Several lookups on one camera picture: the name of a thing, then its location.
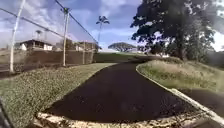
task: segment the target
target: concrete curb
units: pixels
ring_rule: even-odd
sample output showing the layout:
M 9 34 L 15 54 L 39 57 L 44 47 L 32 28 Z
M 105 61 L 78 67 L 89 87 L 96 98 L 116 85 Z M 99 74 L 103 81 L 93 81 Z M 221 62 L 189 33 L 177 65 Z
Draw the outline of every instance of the concrete curb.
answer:
M 139 73 L 139 75 L 142 75 L 143 77 L 145 77 L 146 79 L 152 81 L 156 85 L 162 87 L 166 91 L 168 91 L 168 92 L 172 93 L 173 95 L 179 97 L 180 99 L 186 101 L 187 103 L 191 104 L 196 109 L 201 109 L 202 111 L 204 111 L 205 113 L 208 114 L 208 115 L 205 115 L 207 118 L 201 119 L 199 122 L 195 122 L 192 125 L 184 126 L 184 128 L 191 128 L 191 127 L 196 127 L 198 125 L 201 125 L 202 122 L 207 122 L 208 118 L 210 118 L 210 119 L 216 121 L 217 123 L 219 123 L 220 125 L 224 126 L 224 122 L 223 122 L 222 117 L 218 116 L 215 112 L 211 111 L 207 107 L 204 107 L 203 105 L 201 105 L 198 102 L 194 101 L 193 99 L 191 99 L 190 97 L 186 96 L 185 94 L 182 94 L 180 91 L 178 91 L 176 89 L 168 89 L 165 86 L 161 85 L 160 83 L 156 82 L 155 80 L 153 80 L 151 78 L 148 78 L 146 75 L 144 75 L 140 71 L 138 71 L 139 67 L 140 67 L 140 65 L 136 66 L 136 71 Z

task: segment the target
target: palm tree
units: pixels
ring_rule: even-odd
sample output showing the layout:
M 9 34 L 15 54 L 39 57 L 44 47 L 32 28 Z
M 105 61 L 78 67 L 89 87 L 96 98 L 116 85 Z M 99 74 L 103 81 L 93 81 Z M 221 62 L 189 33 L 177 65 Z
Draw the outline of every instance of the palm tree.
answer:
M 105 17 L 105 16 L 99 16 L 98 21 L 96 22 L 96 24 L 100 24 L 100 31 L 99 31 L 99 35 L 98 35 L 98 43 L 100 41 L 100 33 L 101 33 L 101 29 L 102 29 L 102 25 L 103 24 L 110 24 L 109 20 Z
M 36 30 L 36 33 L 37 33 L 37 39 L 39 39 L 40 38 L 40 35 L 42 34 L 42 31 Z
M 49 29 L 46 28 L 46 29 L 44 29 L 44 31 L 45 31 L 45 32 L 44 32 L 44 34 L 45 34 L 45 35 L 44 35 L 44 36 L 45 36 L 44 39 L 45 39 L 45 41 L 47 41 L 47 33 L 49 32 Z

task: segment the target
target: roof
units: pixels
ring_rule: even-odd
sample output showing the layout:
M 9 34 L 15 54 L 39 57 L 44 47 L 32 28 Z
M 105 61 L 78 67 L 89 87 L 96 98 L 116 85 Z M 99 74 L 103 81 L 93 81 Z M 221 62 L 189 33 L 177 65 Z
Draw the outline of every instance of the roof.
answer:
M 15 46 L 20 46 L 20 45 L 22 45 L 22 44 L 24 44 L 24 43 L 27 44 L 27 43 L 32 43 L 32 42 L 39 42 L 39 43 L 47 44 L 47 45 L 49 45 L 49 46 L 53 46 L 52 44 L 50 44 L 50 43 L 48 43 L 48 42 L 46 42 L 46 41 L 43 41 L 43 40 L 36 40 L 36 39 L 26 40 L 26 41 L 23 41 L 23 42 L 18 42 L 18 43 L 15 44 Z

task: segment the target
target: fence post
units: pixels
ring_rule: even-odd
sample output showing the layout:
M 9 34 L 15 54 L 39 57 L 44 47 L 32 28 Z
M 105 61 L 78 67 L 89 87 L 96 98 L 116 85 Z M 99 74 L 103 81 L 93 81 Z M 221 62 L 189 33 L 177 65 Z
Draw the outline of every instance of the fence post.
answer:
M 94 53 L 95 53 L 94 43 L 92 43 L 92 56 L 91 56 L 91 63 L 93 63 Z
M 65 31 L 64 31 L 64 48 L 63 48 L 63 66 L 65 66 L 65 51 L 66 51 L 66 38 L 67 38 L 67 30 L 68 30 L 68 20 L 69 20 L 69 8 L 64 8 L 65 13 Z
M 86 42 L 84 42 L 84 49 L 83 49 L 83 58 L 82 58 L 82 63 L 85 64 L 85 52 L 86 52 Z
M 12 44 L 11 44 L 11 51 L 10 51 L 10 72 L 11 73 L 14 72 L 13 63 L 14 63 L 14 44 L 15 44 L 15 38 L 16 38 L 16 31 L 18 28 L 19 20 L 20 20 L 20 15 L 22 13 L 25 3 L 26 3 L 26 0 L 23 0 L 20 5 L 20 9 L 16 18 L 16 23 L 13 29 L 13 33 L 12 33 L 12 42 L 11 42 Z

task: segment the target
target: tree trunk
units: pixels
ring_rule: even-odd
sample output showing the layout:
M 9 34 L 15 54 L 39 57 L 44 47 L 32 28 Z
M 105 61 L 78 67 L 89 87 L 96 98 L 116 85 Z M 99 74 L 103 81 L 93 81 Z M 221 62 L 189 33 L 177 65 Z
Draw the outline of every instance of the tree trunk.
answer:
M 178 52 L 178 57 L 181 60 L 185 60 L 185 55 L 184 55 L 184 40 L 182 34 L 178 36 L 177 39 L 177 52 Z

